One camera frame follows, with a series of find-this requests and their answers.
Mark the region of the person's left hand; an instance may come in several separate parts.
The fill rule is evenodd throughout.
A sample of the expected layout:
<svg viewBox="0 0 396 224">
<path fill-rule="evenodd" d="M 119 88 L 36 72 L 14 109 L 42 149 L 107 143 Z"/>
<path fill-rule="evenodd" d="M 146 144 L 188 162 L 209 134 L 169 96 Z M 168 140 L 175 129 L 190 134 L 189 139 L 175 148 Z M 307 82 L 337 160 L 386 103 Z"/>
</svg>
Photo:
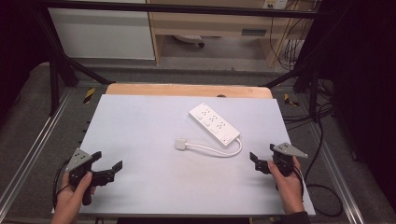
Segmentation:
<svg viewBox="0 0 396 224">
<path fill-rule="evenodd" d="M 69 173 L 64 173 L 62 190 L 57 196 L 57 203 L 50 224 L 77 224 L 78 213 L 82 206 L 82 199 L 86 189 L 94 194 L 95 188 L 91 188 L 92 173 L 85 174 L 78 186 L 69 186 Z"/>
</svg>

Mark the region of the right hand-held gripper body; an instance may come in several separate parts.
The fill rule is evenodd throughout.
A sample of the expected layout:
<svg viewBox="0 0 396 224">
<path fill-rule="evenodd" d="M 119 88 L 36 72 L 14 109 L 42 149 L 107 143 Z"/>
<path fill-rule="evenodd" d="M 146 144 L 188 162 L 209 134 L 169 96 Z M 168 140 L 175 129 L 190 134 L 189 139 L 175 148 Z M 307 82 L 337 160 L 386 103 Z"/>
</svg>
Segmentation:
<svg viewBox="0 0 396 224">
<path fill-rule="evenodd" d="M 283 176 L 289 176 L 293 172 L 293 156 L 305 159 L 308 158 L 306 153 L 289 143 L 276 145 L 276 150 L 273 152 L 273 162 Z"/>
</svg>

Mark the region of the white power strip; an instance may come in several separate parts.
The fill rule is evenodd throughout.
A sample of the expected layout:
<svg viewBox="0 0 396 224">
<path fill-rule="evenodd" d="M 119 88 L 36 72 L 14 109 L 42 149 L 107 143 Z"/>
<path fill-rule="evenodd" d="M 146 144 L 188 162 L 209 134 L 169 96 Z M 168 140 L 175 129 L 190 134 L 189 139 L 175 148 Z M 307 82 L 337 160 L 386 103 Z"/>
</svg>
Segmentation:
<svg viewBox="0 0 396 224">
<path fill-rule="evenodd" d="M 231 123 L 205 103 L 190 110 L 189 115 L 223 147 L 227 147 L 240 136 L 240 132 Z"/>
</svg>

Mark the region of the black metal frame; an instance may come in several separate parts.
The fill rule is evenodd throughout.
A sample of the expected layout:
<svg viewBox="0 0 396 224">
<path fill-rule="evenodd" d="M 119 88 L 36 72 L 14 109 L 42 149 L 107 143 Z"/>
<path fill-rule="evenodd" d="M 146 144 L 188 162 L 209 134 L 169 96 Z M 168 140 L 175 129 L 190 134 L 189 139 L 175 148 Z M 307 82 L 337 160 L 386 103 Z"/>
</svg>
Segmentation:
<svg viewBox="0 0 396 224">
<path fill-rule="evenodd" d="M 318 10 L 301 11 L 286 9 L 257 9 L 248 7 L 212 7 L 212 6 L 188 6 L 188 5 L 166 5 L 166 4 L 145 4 L 145 3 L 118 3 L 103 1 L 78 1 L 78 0 L 34 0 L 31 5 L 32 17 L 47 40 L 49 52 L 49 67 L 51 75 L 51 111 L 53 114 L 59 107 L 59 87 L 57 75 L 60 75 L 67 86 L 76 86 L 78 79 L 74 73 L 74 68 L 88 77 L 93 78 L 101 84 L 112 84 L 112 81 L 100 77 L 82 64 L 71 59 L 64 53 L 61 41 L 55 31 L 51 18 L 46 18 L 44 12 L 48 8 L 62 9 L 87 9 L 101 11 L 132 11 L 132 12 L 154 12 L 172 14 L 194 14 L 194 15 L 215 15 L 215 16 L 240 16 L 255 18 L 281 18 L 281 19 L 312 19 L 316 21 L 336 18 L 341 20 L 341 16 L 336 16 L 339 10 Z"/>
</svg>

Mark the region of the white wall socket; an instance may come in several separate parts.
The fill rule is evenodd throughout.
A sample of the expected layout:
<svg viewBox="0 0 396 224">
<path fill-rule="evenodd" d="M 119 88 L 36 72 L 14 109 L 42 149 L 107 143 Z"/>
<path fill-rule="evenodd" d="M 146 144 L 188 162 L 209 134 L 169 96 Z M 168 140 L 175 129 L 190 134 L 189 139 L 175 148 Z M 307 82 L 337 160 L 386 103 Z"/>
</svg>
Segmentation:
<svg viewBox="0 0 396 224">
<path fill-rule="evenodd" d="M 264 0 L 262 7 L 268 9 L 284 9 L 288 0 Z"/>
</svg>

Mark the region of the person's right hand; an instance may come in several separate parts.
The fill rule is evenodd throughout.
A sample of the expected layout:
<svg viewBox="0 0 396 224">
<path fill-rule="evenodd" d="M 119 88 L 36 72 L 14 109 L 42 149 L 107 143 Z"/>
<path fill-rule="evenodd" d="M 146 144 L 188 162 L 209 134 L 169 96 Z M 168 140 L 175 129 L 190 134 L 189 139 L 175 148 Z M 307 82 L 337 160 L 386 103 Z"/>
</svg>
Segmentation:
<svg viewBox="0 0 396 224">
<path fill-rule="evenodd" d="M 299 176 L 283 176 L 273 161 L 268 161 L 268 168 L 276 182 L 286 215 L 304 212 L 302 187 Z"/>
</svg>

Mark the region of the white cabinet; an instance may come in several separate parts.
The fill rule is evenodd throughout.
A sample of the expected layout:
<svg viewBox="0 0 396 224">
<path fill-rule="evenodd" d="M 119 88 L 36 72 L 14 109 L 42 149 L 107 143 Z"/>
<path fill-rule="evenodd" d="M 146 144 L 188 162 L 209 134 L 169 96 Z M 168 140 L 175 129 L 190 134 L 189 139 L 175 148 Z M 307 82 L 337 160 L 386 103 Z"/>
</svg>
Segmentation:
<svg viewBox="0 0 396 224">
<path fill-rule="evenodd" d="M 69 57 L 155 59 L 147 12 L 50 8 L 49 14 Z"/>
</svg>

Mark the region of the yellow black striped tape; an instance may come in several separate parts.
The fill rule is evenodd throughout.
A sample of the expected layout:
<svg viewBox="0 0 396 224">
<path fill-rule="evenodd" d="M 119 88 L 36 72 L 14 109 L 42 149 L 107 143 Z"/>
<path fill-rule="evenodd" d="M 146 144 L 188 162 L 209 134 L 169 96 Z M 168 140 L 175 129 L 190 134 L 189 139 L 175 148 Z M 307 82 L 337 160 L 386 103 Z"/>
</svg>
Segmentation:
<svg viewBox="0 0 396 224">
<path fill-rule="evenodd" d="M 290 99 L 289 95 L 286 94 L 286 93 L 284 93 L 284 103 L 285 103 L 286 105 L 300 106 L 300 104 L 299 104 L 298 102 L 293 102 L 293 101 Z"/>
<path fill-rule="evenodd" d="M 88 103 L 90 102 L 90 100 L 91 100 L 91 98 L 92 98 L 94 92 L 95 92 L 95 88 L 89 88 L 89 89 L 88 89 L 88 91 L 87 91 L 87 93 L 86 93 L 86 95 L 85 95 L 85 97 L 84 97 L 84 100 L 83 100 L 83 104 L 84 104 L 84 105 L 85 105 L 85 104 L 88 104 Z"/>
</svg>

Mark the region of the person's dark right sleeve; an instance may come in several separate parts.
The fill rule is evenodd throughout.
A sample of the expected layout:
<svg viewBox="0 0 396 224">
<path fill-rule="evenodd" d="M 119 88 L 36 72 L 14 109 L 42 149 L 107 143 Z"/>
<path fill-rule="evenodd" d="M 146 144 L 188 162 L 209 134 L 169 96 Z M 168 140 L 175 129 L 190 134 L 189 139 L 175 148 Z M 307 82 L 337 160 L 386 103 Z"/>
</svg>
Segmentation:
<svg viewBox="0 0 396 224">
<path fill-rule="evenodd" d="M 284 215 L 275 224 L 311 224 L 308 214 L 303 212 Z"/>
</svg>

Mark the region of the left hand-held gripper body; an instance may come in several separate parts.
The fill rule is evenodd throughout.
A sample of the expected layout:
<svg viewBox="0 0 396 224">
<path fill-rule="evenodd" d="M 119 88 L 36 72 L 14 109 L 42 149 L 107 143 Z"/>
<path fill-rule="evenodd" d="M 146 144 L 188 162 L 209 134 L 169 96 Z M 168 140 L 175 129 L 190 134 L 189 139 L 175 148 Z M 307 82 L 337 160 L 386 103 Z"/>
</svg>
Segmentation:
<svg viewBox="0 0 396 224">
<path fill-rule="evenodd" d="M 65 169 L 69 173 L 68 178 L 71 186 L 77 187 L 85 174 L 93 173 L 93 162 L 90 162 L 90 158 L 91 155 L 82 149 L 77 148 L 75 150 Z"/>
</svg>

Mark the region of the office chair base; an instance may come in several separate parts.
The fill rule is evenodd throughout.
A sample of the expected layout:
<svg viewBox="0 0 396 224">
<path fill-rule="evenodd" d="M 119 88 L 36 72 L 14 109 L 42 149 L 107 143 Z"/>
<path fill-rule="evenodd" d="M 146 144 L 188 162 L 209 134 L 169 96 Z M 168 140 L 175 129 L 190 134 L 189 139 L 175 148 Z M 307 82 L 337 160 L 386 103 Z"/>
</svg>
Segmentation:
<svg viewBox="0 0 396 224">
<path fill-rule="evenodd" d="M 203 39 L 198 35 L 175 35 L 175 39 L 189 44 L 196 44 L 200 48 L 205 46 Z"/>
</svg>

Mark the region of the aluminium rail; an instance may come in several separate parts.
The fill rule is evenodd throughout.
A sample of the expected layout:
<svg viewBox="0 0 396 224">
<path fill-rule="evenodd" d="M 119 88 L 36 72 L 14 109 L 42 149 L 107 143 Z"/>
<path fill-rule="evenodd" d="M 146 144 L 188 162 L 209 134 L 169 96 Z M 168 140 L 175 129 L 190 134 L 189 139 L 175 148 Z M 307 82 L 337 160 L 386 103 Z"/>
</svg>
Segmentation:
<svg viewBox="0 0 396 224">
<path fill-rule="evenodd" d="M 64 91 L 60 100 L 59 107 L 55 110 L 54 114 L 49 116 L 49 118 L 46 120 L 46 123 L 44 124 L 34 143 L 29 148 L 29 151 L 24 157 L 24 160 L 22 161 L 16 174 L 13 176 L 10 183 L 8 184 L 4 194 L 0 198 L 1 216 L 5 216 L 7 214 L 7 211 L 15 201 L 23 183 L 25 182 L 27 176 L 31 172 L 32 167 L 34 166 L 35 161 L 39 157 L 43 147 L 46 145 L 48 139 L 50 138 L 53 129 L 55 128 L 61 115 L 63 114 L 64 109 L 66 108 L 73 91 L 74 88 L 67 88 Z"/>
<path fill-rule="evenodd" d="M 340 198 L 344 212 L 349 220 L 350 224 L 365 224 L 364 218 L 361 214 L 361 210 L 357 206 L 351 190 L 341 173 L 339 166 L 337 165 L 328 144 L 324 139 L 324 132 L 320 129 L 318 123 L 311 123 L 310 128 L 316 141 L 319 144 L 319 155 L 323 160 L 323 163 L 330 175 L 330 180 L 338 197 Z"/>
</svg>

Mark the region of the light wooden desk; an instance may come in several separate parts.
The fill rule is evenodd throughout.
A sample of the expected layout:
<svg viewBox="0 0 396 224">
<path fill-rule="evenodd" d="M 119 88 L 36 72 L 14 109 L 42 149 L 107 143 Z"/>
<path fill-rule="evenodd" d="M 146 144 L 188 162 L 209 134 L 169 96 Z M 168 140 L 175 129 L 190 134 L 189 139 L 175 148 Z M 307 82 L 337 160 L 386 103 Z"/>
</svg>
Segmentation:
<svg viewBox="0 0 396 224">
<path fill-rule="evenodd" d="M 248 7 L 263 8 L 264 0 L 147 0 L 149 4 Z M 288 0 L 284 9 L 316 11 L 318 0 Z M 305 38 L 309 31 L 309 19 L 255 18 L 240 16 L 215 16 L 194 14 L 148 14 L 152 34 L 253 37 L 259 40 L 267 64 L 272 67 L 280 58 L 286 39 Z"/>
</svg>

